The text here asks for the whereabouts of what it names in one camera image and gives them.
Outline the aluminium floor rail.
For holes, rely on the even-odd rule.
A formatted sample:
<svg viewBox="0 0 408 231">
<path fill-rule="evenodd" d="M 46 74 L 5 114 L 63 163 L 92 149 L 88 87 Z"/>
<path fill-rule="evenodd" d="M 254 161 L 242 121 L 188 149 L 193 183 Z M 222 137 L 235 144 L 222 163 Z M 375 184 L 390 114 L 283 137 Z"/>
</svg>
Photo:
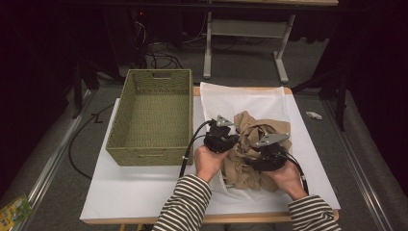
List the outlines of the aluminium floor rail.
<svg viewBox="0 0 408 231">
<path fill-rule="evenodd" d="M 335 118 L 335 110 L 333 109 L 332 104 L 326 100 L 323 100 L 321 104 L 324 110 L 328 113 L 329 120 L 334 125 L 336 133 L 340 137 L 340 141 L 345 149 L 345 158 L 351 167 L 351 173 L 354 176 L 359 191 L 364 198 L 370 211 L 370 216 L 373 218 L 378 231 L 393 231 L 393 228 L 390 226 L 390 223 L 384 214 L 383 207 L 378 199 L 376 191 L 371 185 L 367 175 L 364 173 L 345 132 L 340 128 L 340 125 Z"/>
<path fill-rule="evenodd" d="M 25 193 L 33 213 L 11 231 L 74 231 L 83 226 L 79 216 L 89 181 L 72 168 L 67 149 L 86 118 L 85 113 L 75 115 L 70 103 L 18 172 L 3 199 Z"/>
</svg>

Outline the white mesh laundry bag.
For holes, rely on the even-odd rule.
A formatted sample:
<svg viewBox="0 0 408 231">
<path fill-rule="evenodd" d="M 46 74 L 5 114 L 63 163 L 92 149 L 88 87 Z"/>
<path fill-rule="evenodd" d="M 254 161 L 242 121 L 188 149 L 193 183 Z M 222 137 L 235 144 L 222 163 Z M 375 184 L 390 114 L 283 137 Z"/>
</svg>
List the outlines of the white mesh laundry bag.
<svg viewBox="0 0 408 231">
<path fill-rule="evenodd" d="M 231 133 L 237 134 L 234 116 L 244 111 L 249 112 L 255 119 L 274 119 L 288 121 L 289 114 L 286 103 L 286 93 L 282 88 L 273 90 L 248 90 L 232 88 L 214 84 L 202 83 L 200 97 L 203 115 L 207 119 L 223 116 L 232 122 Z M 211 189 L 217 193 L 224 193 L 239 200 L 259 200 L 269 198 L 273 192 L 264 189 L 238 190 L 233 185 L 226 185 L 222 171 L 210 183 Z"/>
</svg>

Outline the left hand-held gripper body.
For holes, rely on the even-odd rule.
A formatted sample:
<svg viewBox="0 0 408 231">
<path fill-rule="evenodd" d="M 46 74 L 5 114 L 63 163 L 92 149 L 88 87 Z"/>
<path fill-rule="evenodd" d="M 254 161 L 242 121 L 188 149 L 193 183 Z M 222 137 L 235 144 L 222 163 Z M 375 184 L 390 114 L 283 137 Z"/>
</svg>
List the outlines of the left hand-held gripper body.
<svg viewBox="0 0 408 231">
<path fill-rule="evenodd" d="M 221 115 L 212 119 L 210 130 L 205 135 L 204 144 L 214 153 L 223 153 L 231 149 L 234 146 L 229 141 L 231 125 L 232 122 Z"/>
</svg>

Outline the person's left hand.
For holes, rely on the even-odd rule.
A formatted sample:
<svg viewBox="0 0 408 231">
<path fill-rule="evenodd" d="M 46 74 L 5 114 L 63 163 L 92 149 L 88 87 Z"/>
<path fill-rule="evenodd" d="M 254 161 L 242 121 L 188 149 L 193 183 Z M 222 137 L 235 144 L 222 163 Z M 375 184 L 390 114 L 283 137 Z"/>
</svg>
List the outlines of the person's left hand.
<svg viewBox="0 0 408 231">
<path fill-rule="evenodd" d="M 199 146 L 194 153 L 196 176 L 209 183 L 219 172 L 228 152 L 214 153 L 207 146 Z"/>
</svg>

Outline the green printed packet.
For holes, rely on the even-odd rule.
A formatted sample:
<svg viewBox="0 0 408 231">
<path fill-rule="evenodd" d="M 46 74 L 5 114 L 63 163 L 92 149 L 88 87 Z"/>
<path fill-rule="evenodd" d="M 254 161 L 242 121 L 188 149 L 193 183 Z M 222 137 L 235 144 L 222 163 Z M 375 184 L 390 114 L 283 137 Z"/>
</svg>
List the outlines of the green printed packet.
<svg viewBox="0 0 408 231">
<path fill-rule="evenodd" d="M 26 194 L 20 195 L 0 210 L 0 231 L 10 231 L 33 213 Z"/>
</svg>

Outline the person's right hand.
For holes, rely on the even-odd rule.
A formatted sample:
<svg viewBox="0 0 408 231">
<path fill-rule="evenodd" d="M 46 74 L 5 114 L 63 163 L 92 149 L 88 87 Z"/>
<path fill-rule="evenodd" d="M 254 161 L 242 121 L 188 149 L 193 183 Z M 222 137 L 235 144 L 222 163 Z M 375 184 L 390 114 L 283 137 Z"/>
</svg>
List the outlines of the person's right hand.
<svg viewBox="0 0 408 231">
<path fill-rule="evenodd" d="M 292 200 L 298 200 L 307 196 L 300 180 L 300 174 L 292 162 L 286 162 L 275 171 L 264 171 L 275 184 L 284 191 Z"/>
</svg>

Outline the white metal desk frame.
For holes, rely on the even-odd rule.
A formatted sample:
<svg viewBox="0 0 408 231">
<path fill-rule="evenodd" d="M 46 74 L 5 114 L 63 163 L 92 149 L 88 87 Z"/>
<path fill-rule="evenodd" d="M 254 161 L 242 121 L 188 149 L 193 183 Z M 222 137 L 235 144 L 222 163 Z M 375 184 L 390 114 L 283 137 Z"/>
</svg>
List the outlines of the white metal desk frame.
<svg viewBox="0 0 408 231">
<path fill-rule="evenodd" d="M 267 4 L 268 6 L 287 7 L 335 7 L 338 0 L 209 0 L 209 4 L 214 2 L 230 3 L 251 3 L 255 5 Z M 290 13 L 287 19 L 282 22 L 264 20 L 244 20 L 244 19 L 213 19 L 213 13 L 207 12 L 207 34 L 206 51 L 204 58 L 203 78 L 210 79 L 212 75 L 212 36 L 231 36 L 245 38 L 279 39 L 278 50 L 272 52 L 272 58 L 276 65 L 279 80 L 282 84 L 287 84 L 289 78 L 284 67 L 282 57 L 292 31 L 295 14 Z"/>
</svg>

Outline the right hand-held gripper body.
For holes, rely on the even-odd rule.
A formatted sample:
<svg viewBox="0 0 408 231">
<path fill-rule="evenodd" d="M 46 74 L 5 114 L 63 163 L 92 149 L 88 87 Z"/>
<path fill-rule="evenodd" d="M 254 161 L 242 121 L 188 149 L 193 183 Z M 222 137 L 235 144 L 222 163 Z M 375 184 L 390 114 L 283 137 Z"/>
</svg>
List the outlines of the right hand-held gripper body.
<svg viewBox="0 0 408 231">
<path fill-rule="evenodd" d="M 244 162 L 258 171 L 275 171 L 288 160 L 287 151 L 280 141 L 286 141 L 289 134 L 265 134 L 255 143 L 257 158 L 245 158 Z"/>
</svg>

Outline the tan cloth garment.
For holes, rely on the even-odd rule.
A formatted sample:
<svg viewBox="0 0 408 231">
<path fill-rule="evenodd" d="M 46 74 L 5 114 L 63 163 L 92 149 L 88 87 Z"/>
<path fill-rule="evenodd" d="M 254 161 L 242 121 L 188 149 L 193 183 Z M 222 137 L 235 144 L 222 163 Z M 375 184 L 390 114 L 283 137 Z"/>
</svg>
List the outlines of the tan cloth garment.
<svg viewBox="0 0 408 231">
<path fill-rule="evenodd" d="M 255 159 L 260 153 L 253 146 L 265 134 L 290 134 L 291 124 L 288 121 L 274 119 L 255 119 L 244 111 L 234 116 L 234 125 L 239 134 L 238 142 L 223 160 L 221 168 L 226 185 L 233 185 L 238 190 L 260 190 L 269 192 L 278 190 L 275 182 L 259 170 L 244 162 L 245 158 Z"/>
</svg>

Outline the green woven basket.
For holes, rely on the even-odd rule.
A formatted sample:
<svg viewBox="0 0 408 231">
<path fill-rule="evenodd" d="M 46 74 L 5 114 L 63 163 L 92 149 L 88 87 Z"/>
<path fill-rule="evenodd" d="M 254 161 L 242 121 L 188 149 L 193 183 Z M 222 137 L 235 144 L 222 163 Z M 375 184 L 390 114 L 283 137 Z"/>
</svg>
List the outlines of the green woven basket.
<svg viewBox="0 0 408 231">
<path fill-rule="evenodd" d="M 128 71 L 106 144 L 118 165 L 179 166 L 192 133 L 190 70 Z"/>
</svg>

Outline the black metal stand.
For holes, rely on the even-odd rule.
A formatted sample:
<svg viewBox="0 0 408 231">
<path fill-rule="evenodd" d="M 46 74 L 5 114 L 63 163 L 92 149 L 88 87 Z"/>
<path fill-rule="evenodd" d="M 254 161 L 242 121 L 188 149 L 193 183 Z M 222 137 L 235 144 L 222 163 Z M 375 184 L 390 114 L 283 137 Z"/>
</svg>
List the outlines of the black metal stand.
<svg viewBox="0 0 408 231">
<path fill-rule="evenodd" d="M 306 90 L 308 88 L 321 84 L 321 89 L 319 92 L 320 99 L 328 100 L 333 97 L 337 99 L 335 119 L 339 128 L 343 131 L 344 109 L 346 108 L 345 94 L 348 74 L 348 69 L 336 68 L 334 70 L 329 70 L 323 74 L 318 75 L 317 77 L 313 77 L 312 79 L 291 88 L 291 91 L 292 93 L 298 93 L 302 90 Z"/>
<path fill-rule="evenodd" d="M 96 71 L 92 63 L 86 60 L 78 60 L 73 68 L 73 95 L 75 105 L 73 118 L 77 118 L 83 108 L 82 84 L 85 84 L 89 90 L 99 89 Z"/>
</svg>

